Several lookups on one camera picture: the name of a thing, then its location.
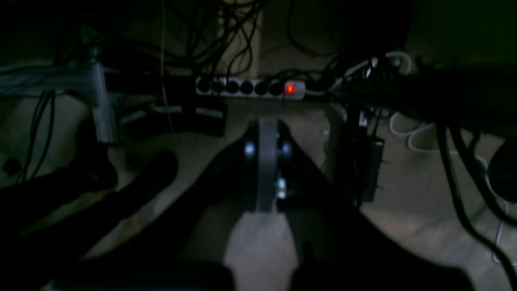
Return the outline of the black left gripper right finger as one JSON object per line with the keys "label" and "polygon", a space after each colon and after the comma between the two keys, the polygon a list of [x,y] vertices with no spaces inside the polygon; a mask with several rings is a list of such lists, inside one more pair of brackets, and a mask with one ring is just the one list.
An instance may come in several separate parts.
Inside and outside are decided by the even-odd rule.
{"label": "black left gripper right finger", "polygon": [[287,193],[277,210],[302,209],[321,215],[335,246],[335,261],[318,260],[310,243],[303,245],[303,263],[292,276],[294,291],[472,291],[465,271],[440,265],[404,249],[360,211],[363,194],[373,186],[382,153],[364,130],[344,133],[338,150],[338,171],[329,181],[299,147],[283,121],[277,123],[279,172]]}

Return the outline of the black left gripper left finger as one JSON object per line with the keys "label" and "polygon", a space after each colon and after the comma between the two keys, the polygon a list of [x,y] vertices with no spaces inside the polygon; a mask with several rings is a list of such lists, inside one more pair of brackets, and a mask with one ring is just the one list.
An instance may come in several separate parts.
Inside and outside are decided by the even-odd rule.
{"label": "black left gripper left finger", "polygon": [[253,212],[257,201],[259,125],[221,150],[194,184],[151,225],[114,252],[80,263],[54,282],[56,291],[234,291],[231,270],[219,263],[183,260],[204,211],[235,201]]}

